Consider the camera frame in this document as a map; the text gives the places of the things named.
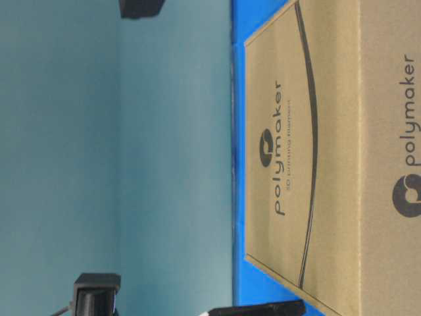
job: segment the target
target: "black logo circle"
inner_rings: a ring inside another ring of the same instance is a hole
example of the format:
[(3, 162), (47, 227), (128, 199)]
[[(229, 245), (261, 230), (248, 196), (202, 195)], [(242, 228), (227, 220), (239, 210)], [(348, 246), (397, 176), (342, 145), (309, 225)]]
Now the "black logo circle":
[(272, 153), (274, 151), (274, 140), (272, 134), (268, 129), (264, 130), (260, 137), (260, 161), (264, 167), (270, 165), (272, 160)]
[[(416, 201), (409, 202), (407, 200), (409, 190), (416, 192)], [(421, 176), (409, 174), (401, 177), (393, 188), (392, 200), (396, 210), (403, 216), (417, 217), (421, 215)]]

